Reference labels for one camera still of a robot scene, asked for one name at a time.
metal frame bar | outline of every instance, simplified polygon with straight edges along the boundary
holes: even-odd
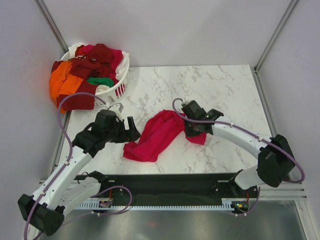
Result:
[[[261,104],[266,116],[267,123],[269,125],[271,135],[275,136],[278,133],[278,129],[271,112],[271,109],[268,105],[268,100],[264,93],[263,85],[259,72],[255,67],[251,67],[252,76],[258,91]],[[280,201],[280,200],[294,200],[301,221],[301,225],[307,240],[320,240],[319,230],[316,224],[316,221],[311,211],[310,203],[307,201],[307,195],[302,184],[288,184],[282,183],[279,186],[279,189],[272,188],[267,185],[261,186],[260,200],[261,201]]]
[[[289,17],[291,16],[291,14],[293,13],[294,9],[296,8],[298,2],[300,0],[291,0],[288,7],[286,8],[286,10],[284,11],[284,14],[282,15],[280,22],[278,23],[278,25],[276,26],[270,40],[268,41],[265,49],[263,50],[258,62],[256,63],[256,65],[254,66],[254,69],[256,71],[259,71],[259,69],[261,68],[262,64],[264,63],[266,56],[268,55],[268,53],[270,52],[272,46],[274,45],[275,41],[277,40],[277,38],[279,37],[280,33],[282,32],[282,30],[284,29],[284,26],[286,25]]]
[[[42,16],[44,17],[46,23],[48,24],[49,28],[52,31],[56,41],[58,42],[59,46],[61,47],[62,51],[66,53],[68,51],[68,45],[63,38],[60,30],[58,29],[53,17],[51,16],[45,2],[43,0],[34,0],[35,4],[39,8]]]
[[[67,191],[77,186],[76,180],[72,181]],[[225,200],[243,201],[245,198],[224,198]],[[261,201],[306,201],[307,194],[302,184],[281,183],[277,188],[269,185],[261,185],[260,198]]]

orange cloth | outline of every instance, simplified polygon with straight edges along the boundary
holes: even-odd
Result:
[[[63,61],[56,70],[51,73],[50,77],[50,96],[53,99],[55,105],[58,107],[59,95],[71,95],[74,94],[80,87],[83,79],[78,76],[70,74],[72,68],[71,61]]]

cable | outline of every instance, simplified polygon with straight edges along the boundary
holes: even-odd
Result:
[[[72,223],[73,221],[75,221],[75,220],[77,220],[77,219],[79,219],[79,218],[82,218],[82,217],[84,217],[84,216],[87,216],[87,215],[89,215],[89,214],[94,214],[94,215],[98,215],[98,216],[110,216],[110,215],[122,214],[123,212],[125,212],[125,211],[130,207],[131,202],[132,202],[132,193],[131,193],[131,191],[130,191],[127,187],[125,187],[125,186],[112,186],[112,187],[109,187],[109,188],[107,188],[107,189],[105,189],[105,190],[97,193],[96,195],[91,196],[91,198],[95,198],[95,197],[97,197],[97,196],[99,196],[99,195],[101,195],[101,194],[104,194],[105,192],[111,191],[112,189],[124,189],[124,190],[126,190],[126,191],[129,193],[130,200],[129,200],[129,203],[126,205],[126,207],[124,207],[123,209],[121,209],[121,210],[119,210],[119,211],[116,211],[116,212],[107,212],[107,213],[97,213],[97,212],[93,212],[93,211],[88,211],[88,212],[83,213],[83,214],[81,214],[81,215],[79,215],[79,216],[76,216],[75,218],[71,219],[70,221],[65,222],[64,224],[62,224],[62,226],[65,226],[65,225],[67,225],[67,224],[69,224],[69,223]]]
[[[83,174],[86,174],[86,176],[89,177],[89,173],[87,171],[84,171],[83,173],[81,173],[80,176],[82,176]]]
[[[60,109],[62,107],[62,105],[65,103],[65,101],[67,101],[69,98],[72,98],[74,96],[77,96],[77,95],[88,95],[88,96],[91,96],[91,97],[94,97],[98,100],[100,100],[103,104],[106,104],[106,102],[104,100],[102,100],[100,97],[96,96],[96,95],[93,95],[91,93],[88,93],[88,92],[77,92],[77,93],[74,93],[74,94],[71,94],[71,95],[68,95],[66,96],[59,104],[59,107],[58,107],[58,110],[57,110],[57,118],[58,118],[58,123],[59,123],[59,127],[62,131],[62,133],[64,134],[64,137],[66,138],[66,140],[68,141],[69,143],[69,147],[70,147],[70,151],[69,151],[69,155],[66,159],[66,162],[69,162],[70,159],[71,159],[71,156],[72,156],[72,142],[70,140],[70,137],[68,136],[62,122],[61,122],[61,118],[60,118]],[[52,178],[52,180],[48,183],[48,185],[43,189],[43,193],[45,194],[47,192],[47,190],[50,188],[50,186],[54,183],[54,181],[58,178],[58,176],[62,173],[62,171],[65,169],[67,165],[64,164],[60,169],[59,171],[56,173],[56,175]],[[31,217],[32,215],[34,214],[34,211],[37,207],[37,204],[40,202],[41,198],[44,196],[44,194],[40,194],[39,197],[37,198],[37,200],[35,201],[35,203],[33,204],[32,208],[31,208],[31,211],[26,219],[26,223],[25,223],[25,226],[24,226],[24,232],[23,232],[23,239],[24,240],[28,240],[28,227],[29,227],[29,224],[30,224],[30,221],[31,221]],[[39,233],[38,236],[36,236],[33,240],[37,240],[40,236],[42,235],[42,233]]]
[[[259,200],[259,198],[260,198],[260,193],[261,193],[261,187],[259,186],[259,187],[258,187],[258,195],[256,196],[256,199],[255,199],[254,204],[252,205],[252,207],[249,208],[247,212],[238,213],[238,214],[236,215],[236,217],[237,217],[237,216],[246,216],[248,213],[250,213],[251,211],[253,211],[253,210],[256,208],[256,206],[257,206],[258,200]]]
[[[250,199],[250,195],[248,192],[245,192],[246,193],[246,201],[245,203],[247,204],[249,202],[249,199]]]
[[[240,131],[254,137],[255,139],[258,139],[259,141],[277,149],[278,151],[280,151],[282,154],[284,154],[288,159],[290,159],[293,164],[299,169],[300,173],[301,173],[301,178],[299,180],[284,180],[285,182],[287,183],[293,183],[293,184],[300,184],[302,183],[305,178],[306,178],[306,175],[305,175],[305,172],[304,170],[302,169],[302,167],[300,166],[300,164],[289,154],[287,153],[285,150],[283,150],[281,147],[278,147],[277,145],[273,144],[272,142],[269,142],[265,139],[260,139],[260,137],[256,134],[254,134],[253,132],[250,132],[248,131],[247,129],[244,129],[238,125],[231,125],[230,122],[225,122],[225,121],[213,121],[213,120],[194,120],[194,119],[190,119],[190,118],[187,118],[185,116],[183,116],[181,113],[179,113],[175,107],[175,102],[176,101],[182,101],[183,102],[183,99],[182,98],[176,98],[173,100],[172,102],[172,108],[173,110],[175,111],[176,114],[178,114],[179,117],[181,117],[182,119],[186,120],[186,121],[189,121],[191,123],[198,123],[198,124],[222,124],[222,125],[227,125],[229,127],[233,127],[233,128],[236,128],[236,129],[239,129]]]

clothing pile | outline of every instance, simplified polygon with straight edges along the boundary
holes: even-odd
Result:
[[[123,77],[129,64],[128,53],[101,43],[77,43],[68,49],[70,59],[55,61],[51,70],[50,96],[57,107],[68,95],[80,92],[95,94],[99,85],[113,87]],[[76,95],[63,104],[61,112],[91,110],[94,105],[92,96]]]

pink towel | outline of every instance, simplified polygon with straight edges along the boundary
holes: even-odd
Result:
[[[138,162],[155,162],[169,144],[181,132],[185,131],[184,121],[172,110],[162,110],[145,125],[141,138],[137,143],[124,145],[123,156]],[[194,144],[204,145],[206,133],[199,136],[186,137]]]

